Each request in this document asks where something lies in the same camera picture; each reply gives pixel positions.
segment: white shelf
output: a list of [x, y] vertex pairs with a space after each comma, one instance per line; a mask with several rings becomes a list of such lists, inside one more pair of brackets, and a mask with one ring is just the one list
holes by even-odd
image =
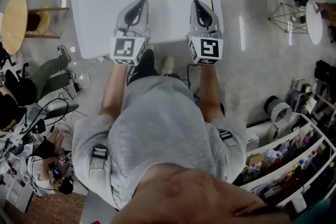
[[[321, 175], [321, 173], [328, 167], [328, 165], [334, 160], [334, 158], [336, 157], [336, 148], [335, 146], [329, 141], [329, 139], [321, 132], [320, 129], [317, 128], [317, 126], [315, 124], [313, 124], [311, 122], [310, 119], [308, 119], [305, 115], [303, 114], [298, 114], [298, 113], [294, 113], [295, 115], [301, 116], [303, 117], [306, 121], [307, 124], [305, 124], [303, 127], [301, 127], [298, 130], [295, 130], [294, 132], [272, 142], [269, 143], [268, 145], [262, 146], [260, 148], [257, 148], [253, 151], [250, 151], [247, 153], [247, 156], [253, 156], [253, 155], [257, 155], [257, 154], [262, 154], [264, 153], [267, 149], [269, 148], [275, 148], [278, 145], [284, 143], [287, 140], [291, 140], [293, 139], [295, 136], [297, 136], [300, 132], [300, 130], [302, 128], [305, 128], [307, 125], [310, 125], [315, 131], [316, 131], [316, 135], [319, 136], [319, 140], [314, 143], [309, 149], [307, 149], [305, 152], [303, 152], [300, 156], [296, 157], [295, 159], [293, 159], [292, 161], [290, 161], [289, 163], [287, 163], [286, 165], [280, 167], [279, 169], [273, 171], [272, 173], [265, 175], [255, 181], [252, 181], [248, 184], [245, 184], [243, 186], [241, 186], [241, 188], [246, 189], [248, 191], [251, 191], [252, 189], [254, 189], [257, 186], [260, 186], [262, 184], [269, 184], [272, 181], [276, 180], [277, 178], [279, 178], [281, 175], [283, 175], [285, 172], [287, 172], [288, 170], [291, 169], [291, 167], [293, 167], [296, 163], [298, 163], [301, 159], [306, 158], [307, 156], [309, 156], [311, 154], [312, 151], [316, 150], [322, 143], [328, 144], [330, 146], [330, 158], [329, 160], [322, 166], [321, 169], [319, 169], [317, 171], [317, 173], [311, 178], [309, 179], [302, 187], [300, 187], [300, 189], [298, 189], [296, 192], [294, 192], [292, 195], [290, 195], [289, 197], [287, 197], [286, 199], [284, 199], [282, 202], [280, 202], [278, 204], [278, 206], [284, 206], [286, 205], [289, 201], [291, 201], [296, 195], [298, 195], [299, 193], [301, 193], [302, 191], [304, 191], [305, 189], [307, 189], [313, 182], [314, 180]], [[336, 189], [336, 184], [330, 189], [330, 191], [328, 192], [328, 194], [325, 196], [325, 199], [327, 199], [331, 193]]]
[[278, 140], [275, 140], [274, 142], [272, 143], [269, 143], [265, 146], [262, 146], [262, 147], [259, 147], [259, 148], [256, 148], [255, 150], [252, 150], [250, 152], [247, 153], [247, 157], [250, 157], [250, 156], [254, 156], [254, 155], [258, 155], [258, 154], [262, 154], [262, 153], [265, 153], [266, 150], [268, 150], [269, 148], [275, 148], [277, 147], [278, 145], [282, 144], [283, 142], [287, 141], [287, 140], [291, 140], [293, 139], [295, 136], [297, 136], [299, 134], [299, 129], [295, 130], [294, 132], [278, 139]]
[[250, 183], [247, 183], [241, 188], [246, 189], [248, 191], [251, 191], [255, 187], [258, 187], [261, 184], [266, 184], [268, 182], [271, 182], [273, 180], [276, 180], [279, 178], [279, 176], [286, 173], [288, 170], [290, 170], [295, 164], [297, 164], [301, 159], [307, 158], [313, 151], [317, 150], [317, 148], [323, 143], [324, 137], [321, 137], [315, 144], [313, 144], [310, 148], [308, 148], [305, 152], [300, 154], [298, 157], [290, 161], [289, 163], [285, 164], [284, 166], [280, 167], [279, 169], [273, 171], [272, 173], [265, 175], [255, 181], [252, 181]]
[[310, 186], [311, 183], [326, 169], [326, 167], [333, 161], [333, 159], [336, 157], [336, 152], [332, 154], [331, 158], [323, 165], [323, 167], [310, 179], [307, 183], [305, 183], [301, 188], [299, 188], [296, 192], [294, 192], [292, 195], [287, 197], [285, 200], [280, 202], [278, 206], [285, 206], [288, 202], [290, 202], [296, 195], [303, 192], [306, 188]]

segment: green pants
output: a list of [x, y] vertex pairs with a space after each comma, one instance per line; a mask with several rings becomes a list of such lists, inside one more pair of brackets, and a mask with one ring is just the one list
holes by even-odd
[[36, 102], [47, 94], [69, 85], [69, 74], [52, 75], [67, 68], [68, 60], [65, 57], [59, 57], [45, 62], [39, 69], [31, 75], [30, 79], [36, 88]]

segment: white sneaker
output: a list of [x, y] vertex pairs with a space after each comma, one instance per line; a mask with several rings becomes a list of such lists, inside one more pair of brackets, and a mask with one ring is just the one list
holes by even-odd
[[70, 132], [70, 127], [67, 124], [64, 124], [64, 123], [57, 123], [55, 128], [60, 133], [63, 133], [63, 132], [69, 133]]
[[161, 69], [161, 75], [165, 76], [167, 74], [172, 74], [175, 67], [175, 59], [173, 56], [167, 56], [166, 60], [164, 61], [163, 68]]
[[65, 57], [68, 62], [71, 62], [71, 57], [67, 52], [67, 48], [63, 45], [57, 46], [58, 57]]

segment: gray t-shirt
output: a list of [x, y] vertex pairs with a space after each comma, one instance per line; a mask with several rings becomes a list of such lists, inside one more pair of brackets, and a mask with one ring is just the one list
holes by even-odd
[[[73, 139], [77, 177], [116, 208], [131, 200], [142, 176], [155, 164], [199, 168], [231, 183], [246, 161], [244, 123], [224, 117], [205, 123], [187, 86], [168, 77], [131, 83], [115, 122], [107, 115], [83, 118], [76, 123]], [[108, 148], [103, 168], [92, 160], [99, 144]]]

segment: hand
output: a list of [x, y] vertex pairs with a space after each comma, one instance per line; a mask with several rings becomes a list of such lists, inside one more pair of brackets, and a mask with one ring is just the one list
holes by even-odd
[[317, 9], [315, 9], [315, 12], [316, 13], [319, 13], [319, 12], [321, 12], [321, 11], [323, 11], [324, 10], [324, 5], [322, 4], [322, 3], [316, 3], [316, 5], [317, 5]]

